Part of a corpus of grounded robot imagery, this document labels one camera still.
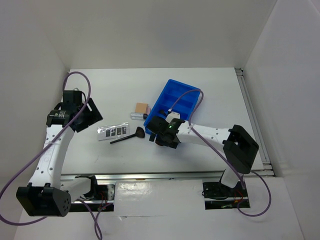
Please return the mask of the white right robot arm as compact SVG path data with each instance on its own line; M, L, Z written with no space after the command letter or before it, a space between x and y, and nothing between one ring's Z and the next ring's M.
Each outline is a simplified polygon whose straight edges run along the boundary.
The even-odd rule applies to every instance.
M154 116L146 128L150 131L149 140L160 146L175 149L179 144L196 144L211 148L227 164L218 184L223 196L230 196L238 183L246 188L244 175L251 172L259 145L242 126L212 128Z

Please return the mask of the thin black makeup brush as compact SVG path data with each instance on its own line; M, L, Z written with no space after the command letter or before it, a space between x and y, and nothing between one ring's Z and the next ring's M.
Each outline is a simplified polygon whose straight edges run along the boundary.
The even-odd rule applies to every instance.
M162 114L162 115L164 115L164 116L167 116L167 113L166 113L163 109L160 110L159 113Z

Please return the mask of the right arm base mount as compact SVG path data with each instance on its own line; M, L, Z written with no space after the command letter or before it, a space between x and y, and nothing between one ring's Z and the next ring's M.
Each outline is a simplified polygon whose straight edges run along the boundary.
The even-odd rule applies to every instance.
M201 195L204 197L206 210L226 210L250 208L248 192L240 182L234 188L229 188L220 182L203 182Z

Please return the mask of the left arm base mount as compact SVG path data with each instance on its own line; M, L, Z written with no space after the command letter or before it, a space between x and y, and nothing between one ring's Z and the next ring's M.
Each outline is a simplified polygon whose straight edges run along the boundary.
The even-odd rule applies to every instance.
M73 183L64 187L64 190L71 196L70 210L71 213L88 212L89 210L80 201L87 204L94 213L98 211L113 212L114 200L116 193L115 182L103 182L102 184L93 184L89 181Z

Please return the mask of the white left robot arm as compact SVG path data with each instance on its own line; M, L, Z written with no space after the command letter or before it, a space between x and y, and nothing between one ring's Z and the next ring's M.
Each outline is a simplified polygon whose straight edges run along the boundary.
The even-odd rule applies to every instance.
M81 196L97 197L99 187L94 175L78 175L61 182L68 146L75 133L103 119L91 98L79 90L65 90L62 100L46 118L44 152L27 186L17 189L16 197L31 217L64 217L71 204Z

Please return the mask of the short brown kabuki brush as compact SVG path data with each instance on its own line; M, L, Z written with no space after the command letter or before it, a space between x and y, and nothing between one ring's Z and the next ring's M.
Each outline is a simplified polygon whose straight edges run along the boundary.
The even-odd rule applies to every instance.
M155 143L158 146L164 146L165 145L165 142L161 138L158 138L158 137L155 139Z

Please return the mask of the black fan makeup brush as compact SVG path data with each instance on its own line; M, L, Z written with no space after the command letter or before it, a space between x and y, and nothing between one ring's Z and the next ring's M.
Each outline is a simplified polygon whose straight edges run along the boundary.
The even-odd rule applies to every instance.
M139 139L144 139L145 138L145 130L142 127L137 127L134 134L131 134L131 135L122 137L120 139L111 141L110 144L115 144L115 143L118 143L118 142L121 142L121 141L124 141L124 140L135 138L135 137L137 137Z

